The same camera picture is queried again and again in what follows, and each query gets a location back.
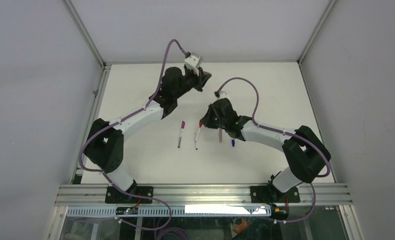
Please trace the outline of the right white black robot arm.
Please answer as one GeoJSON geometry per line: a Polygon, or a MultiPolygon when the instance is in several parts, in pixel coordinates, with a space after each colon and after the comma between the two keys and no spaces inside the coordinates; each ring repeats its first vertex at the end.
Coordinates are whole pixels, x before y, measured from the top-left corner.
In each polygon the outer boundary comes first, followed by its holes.
{"type": "Polygon", "coordinates": [[[209,129],[222,129],[232,139],[255,142],[284,153],[288,167],[268,183],[268,198],[279,203],[288,191],[300,183],[312,183],[323,168],[331,171],[331,154],[311,128],[278,129],[258,125],[250,116],[238,115],[227,98],[220,98],[208,106],[199,121],[209,129]]]}

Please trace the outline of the aluminium front rail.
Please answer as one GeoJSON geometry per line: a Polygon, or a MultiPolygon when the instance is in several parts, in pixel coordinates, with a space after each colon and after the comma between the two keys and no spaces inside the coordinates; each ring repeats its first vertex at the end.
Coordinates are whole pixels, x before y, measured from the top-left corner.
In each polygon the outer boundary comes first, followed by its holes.
{"type": "MultiPolygon", "coordinates": [[[[144,197],[159,199],[170,206],[183,205],[255,205],[269,201],[266,184],[140,184],[137,192],[144,197]]],[[[129,199],[108,184],[69,184],[59,187],[55,206],[132,206],[129,199]]],[[[292,188],[276,204],[291,206],[353,205],[345,183],[302,184],[292,188]]]]}

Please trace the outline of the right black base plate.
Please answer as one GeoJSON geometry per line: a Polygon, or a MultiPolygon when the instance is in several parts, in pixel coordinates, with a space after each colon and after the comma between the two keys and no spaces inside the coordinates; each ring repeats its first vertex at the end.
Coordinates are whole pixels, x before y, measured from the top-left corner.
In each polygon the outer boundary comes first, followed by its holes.
{"type": "Polygon", "coordinates": [[[252,203],[285,204],[300,203],[301,198],[297,187],[292,187],[287,192],[282,193],[275,187],[268,185],[251,185],[249,187],[252,203]]]}

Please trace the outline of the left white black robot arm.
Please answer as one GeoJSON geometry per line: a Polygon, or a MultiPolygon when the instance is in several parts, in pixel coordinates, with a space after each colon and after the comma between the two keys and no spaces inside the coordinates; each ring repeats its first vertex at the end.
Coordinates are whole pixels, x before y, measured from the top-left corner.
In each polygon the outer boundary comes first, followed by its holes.
{"type": "Polygon", "coordinates": [[[190,90],[202,92],[211,76],[211,73],[201,67],[197,70],[187,67],[167,68],[155,95],[151,95],[143,107],[112,121],[98,118],[93,122],[79,157],[87,157],[98,166],[97,172],[104,174],[112,185],[118,187],[116,196],[123,203],[132,202],[136,197],[137,183],[121,167],[125,141],[146,126],[171,114],[178,106],[178,99],[190,90]]]}

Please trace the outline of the pink pen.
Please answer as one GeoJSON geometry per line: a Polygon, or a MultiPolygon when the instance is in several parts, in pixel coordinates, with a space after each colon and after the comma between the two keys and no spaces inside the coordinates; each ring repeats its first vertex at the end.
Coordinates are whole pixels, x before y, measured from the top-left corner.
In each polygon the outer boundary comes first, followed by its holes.
{"type": "Polygon", "coordinates": [[[218,140],[219,143],[223,142],[223,130],[221,128],[218,129],[218,140]]]}

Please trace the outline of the orange object below table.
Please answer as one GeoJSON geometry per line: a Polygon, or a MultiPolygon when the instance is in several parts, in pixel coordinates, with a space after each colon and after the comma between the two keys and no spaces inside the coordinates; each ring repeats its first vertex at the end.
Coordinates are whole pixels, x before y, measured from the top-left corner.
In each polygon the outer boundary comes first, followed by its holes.
{"type": "Polygon", "coordinates": [[[244,217],[235,218],[232,222],[232,231],[235,234],[240,234],[253,224],[252,220],[244,217]]]}

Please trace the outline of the blue white pen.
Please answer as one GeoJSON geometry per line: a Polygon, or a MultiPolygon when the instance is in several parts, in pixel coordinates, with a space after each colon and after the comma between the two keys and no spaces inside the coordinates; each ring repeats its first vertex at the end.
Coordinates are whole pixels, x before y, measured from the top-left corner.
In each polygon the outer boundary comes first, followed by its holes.
{"type": "Polygon", "coordinates": [[[197,133],[195,133],[195,135],[194,135],[194,148],[195,148],[195,150],[198,150],[198,149],[199,149],[199,147],[198,147],[198,135],[197,135],[197,133]]]}

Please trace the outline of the red white pen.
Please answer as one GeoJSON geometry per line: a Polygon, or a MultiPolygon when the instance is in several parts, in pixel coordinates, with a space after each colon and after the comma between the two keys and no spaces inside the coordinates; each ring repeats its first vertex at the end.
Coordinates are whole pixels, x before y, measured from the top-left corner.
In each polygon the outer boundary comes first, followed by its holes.
{"type": "Polygon", "coordinates": [[[197,131],[196,131],[198,140],[199,140],[199,135],[200,135],[201,129],[202,129],[202,127],[199,128],[199,124],[198,124],[198,129],[197,129],[197,131]]]}

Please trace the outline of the grey pen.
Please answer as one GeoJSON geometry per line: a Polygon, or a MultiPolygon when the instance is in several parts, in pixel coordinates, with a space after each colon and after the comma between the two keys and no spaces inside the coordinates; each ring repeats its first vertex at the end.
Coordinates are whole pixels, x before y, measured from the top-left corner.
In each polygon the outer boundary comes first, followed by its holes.
{"type": "Polygon", "coordinates": [[[177,141],[177,148],[178,148],[178,149],[181,148],[183,133],[184,133],[184,128],[181,129],[181,127],[180,127],[179,136],[178,136],[178,141],[177,141]]]}

